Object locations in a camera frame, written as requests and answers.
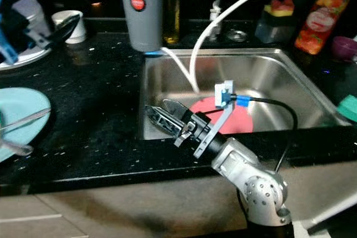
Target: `white cup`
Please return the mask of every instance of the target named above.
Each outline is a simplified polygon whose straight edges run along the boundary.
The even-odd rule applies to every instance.
[[[65,41],[68,44],[80,43],[86,39],[86,30],[84,28],[83,13],[80,11],[60,11],[60,12],[56,12],[51,16],[55,26],[57,26],[61,24],[65,19],[74,15],[79,15],[80,19],[76,28],[74,28],[72,35]]]

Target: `gray water filter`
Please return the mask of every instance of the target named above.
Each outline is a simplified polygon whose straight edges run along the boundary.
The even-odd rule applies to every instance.
[[[162,0],[123,0],[132,47],[142,52],[162,46]]]

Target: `black countertop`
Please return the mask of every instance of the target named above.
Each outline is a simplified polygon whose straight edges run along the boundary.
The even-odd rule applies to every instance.
[[[181,46],[193,47],[195,38],[184,39]],[[326,60],[326,55],[311,57],[294,49],[289,53],[334,104],[348,94],[357,95],[357,66]],[[197,161],[170,139],[137,138],[143,60],[126,33],[97,33],[26,67],[0,72],[0,88],[33,88],[46,94],[52,105],[48,124],[31,142],[35,151],[0,163],[0,195],[215,174],[209,162]],[[236,137],[266,163],[279,159],[288,138],[294,141],[287,156],[293,166],[357,159],[354,127]]]

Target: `purple cup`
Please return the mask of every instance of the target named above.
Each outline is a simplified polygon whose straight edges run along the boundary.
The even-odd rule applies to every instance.
[[[344,36],[336,36],[332,42],[332,53],[338,60],[352,61],[357,54],[357,42]]]

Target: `dish soap bottle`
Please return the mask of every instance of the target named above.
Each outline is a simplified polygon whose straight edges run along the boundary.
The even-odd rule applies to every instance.
[[[180,36],[180,0],[163,0],[163,39],[175,44]]]
[[[316,0],[295,46],[316,55],[323,48],[349,0]]]

